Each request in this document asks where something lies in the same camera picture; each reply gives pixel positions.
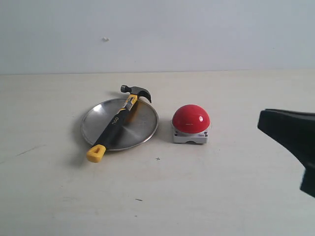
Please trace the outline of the yellow black claw hammer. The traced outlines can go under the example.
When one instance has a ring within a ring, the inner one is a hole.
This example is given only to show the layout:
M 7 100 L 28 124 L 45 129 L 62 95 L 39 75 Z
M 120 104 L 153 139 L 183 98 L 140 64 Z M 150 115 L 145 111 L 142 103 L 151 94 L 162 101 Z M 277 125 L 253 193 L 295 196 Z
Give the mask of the yellow black claw hammer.
M 106 128 L 103 130 L 101 135 L 98 137 L 93 146 L 87 151 L 86 158 L 93 163 L 98 163 L 103 158 L 107 146 L 114 140 L 115 136 L 118 134 L 120 128 L 124 124 L 128 114 L 131 112 L 132 107 L 137 102 L 139 97 L 145 97 L 150 103 L 151 95 L 148 90 L 141 87 L 128 87 L 127 85 L 121 86 L 121 92 L 127 93 L 127 100 L 123 106 L 118 110 L 118 112 L 110 120 Z

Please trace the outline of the round metal plate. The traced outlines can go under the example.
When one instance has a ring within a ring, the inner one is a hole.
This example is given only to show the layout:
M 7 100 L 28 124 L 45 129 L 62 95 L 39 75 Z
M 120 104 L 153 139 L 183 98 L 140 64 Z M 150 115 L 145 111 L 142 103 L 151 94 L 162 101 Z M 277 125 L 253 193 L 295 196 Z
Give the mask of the round metal plate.
M 81 134 L 89 145 L 101 135 L 115 112 L 123 105 L 124 98 L 115 98 L 95 105 L 81 121 Z M 114 141 L 106 148 L 121 151 L 138 146 L 149 140 L 158 128 L 156 110 L 144 101 L 137 101 Z

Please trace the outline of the red dome push button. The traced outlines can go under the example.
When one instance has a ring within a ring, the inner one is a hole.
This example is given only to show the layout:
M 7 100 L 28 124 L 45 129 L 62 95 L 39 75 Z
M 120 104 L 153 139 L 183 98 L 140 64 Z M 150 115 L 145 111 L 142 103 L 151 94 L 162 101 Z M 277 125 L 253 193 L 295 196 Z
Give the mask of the red dome push button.
M 173 115 L 173 142 L 184 144 L 206 144 L 209 139 L 210 116 L 198 105 L 187 104 L 180 107 Z

